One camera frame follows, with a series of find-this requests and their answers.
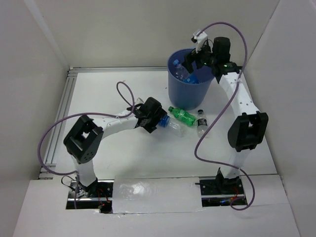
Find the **small bottle blue label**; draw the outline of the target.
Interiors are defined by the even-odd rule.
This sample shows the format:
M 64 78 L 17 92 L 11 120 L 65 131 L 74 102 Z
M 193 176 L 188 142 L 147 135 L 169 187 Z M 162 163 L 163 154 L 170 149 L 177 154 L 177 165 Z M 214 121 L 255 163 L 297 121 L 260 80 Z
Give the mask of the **small bottle blue label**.
M 193 74 L 190 74 L 178 59 L 173 61 L 173 66 L 175 68 L 175 77 L 178 80 L 188 84 L 198 84 L 197 77 Z

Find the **large bottle blue label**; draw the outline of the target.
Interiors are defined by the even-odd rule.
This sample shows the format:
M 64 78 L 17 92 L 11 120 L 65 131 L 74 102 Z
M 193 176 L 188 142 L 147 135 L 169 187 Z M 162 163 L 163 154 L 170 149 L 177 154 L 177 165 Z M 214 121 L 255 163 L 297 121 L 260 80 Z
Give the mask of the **large bottle blue label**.
M 175 118 L 171 118 L 165 115 L 158 123 L 160 127 L 163 127 L 166 131 L 173 133 L 178 137 L 184 137 L 186 133 L 185 126 Z

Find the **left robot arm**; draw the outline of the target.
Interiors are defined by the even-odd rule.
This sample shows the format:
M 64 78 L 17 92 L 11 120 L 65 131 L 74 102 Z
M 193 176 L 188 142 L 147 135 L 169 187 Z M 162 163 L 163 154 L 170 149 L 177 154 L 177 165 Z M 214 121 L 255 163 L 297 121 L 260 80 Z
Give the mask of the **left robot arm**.
M 153 97 L 114 116 L 103 116 L 98 119 L 81 115 L 63 141 L 78 172 L 80 192 L 86 197 L 92 197 L 97 193 L 98 179 L 92 159 L 104 138 L 138 127 L 152 133 L 166 115 L 167 112 L 161 103 Z

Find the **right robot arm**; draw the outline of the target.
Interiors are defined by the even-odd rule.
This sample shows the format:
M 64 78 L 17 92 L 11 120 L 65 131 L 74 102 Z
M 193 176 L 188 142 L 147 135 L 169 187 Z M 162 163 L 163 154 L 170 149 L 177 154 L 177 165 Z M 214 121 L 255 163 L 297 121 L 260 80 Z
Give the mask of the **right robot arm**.
M 240 169 L 251 150 L 261 144 L 265 135 L 269 117 L 262 113 L 252 102 L 242 80 L 241 66 L 230 60 L 230 40 L 217 37 L 213 45 L 208 43 L 208 36 L 192 37 L 196 47 L 184 57 L 183 66 L 191 73 L 192 64 L 197 69 L 210 67 L 216 81 L 231 100 L 235 120 L 228 130 L 228 143 L 234 153 L 229 160 L 229 166 L 221 166 L 215 178 L 216 190 L 222 194 L 236 187 L 240 181 Z

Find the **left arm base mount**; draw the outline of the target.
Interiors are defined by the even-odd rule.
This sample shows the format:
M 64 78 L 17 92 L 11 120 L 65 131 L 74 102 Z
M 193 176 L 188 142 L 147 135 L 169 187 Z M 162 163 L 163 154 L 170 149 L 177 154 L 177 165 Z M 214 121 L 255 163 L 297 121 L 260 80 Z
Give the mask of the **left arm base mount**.
M 96 209 L 99 213 L 111 214 L 114 180 L 99 180 L 89 193 L 70 176 L 63 176 L 61 184 L 68 188 L 67 210 Z

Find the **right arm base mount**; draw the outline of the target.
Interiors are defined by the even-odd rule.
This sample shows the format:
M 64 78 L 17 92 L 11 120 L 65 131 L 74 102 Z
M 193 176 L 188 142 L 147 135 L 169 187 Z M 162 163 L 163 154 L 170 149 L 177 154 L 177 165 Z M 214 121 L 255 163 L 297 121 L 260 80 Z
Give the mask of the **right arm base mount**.
M 202 207 L 247 205 L 244 188 L 240 178 L 235 178 L 227 185 L 216 178 L 200 179 L 195 183 L 200 188 Z

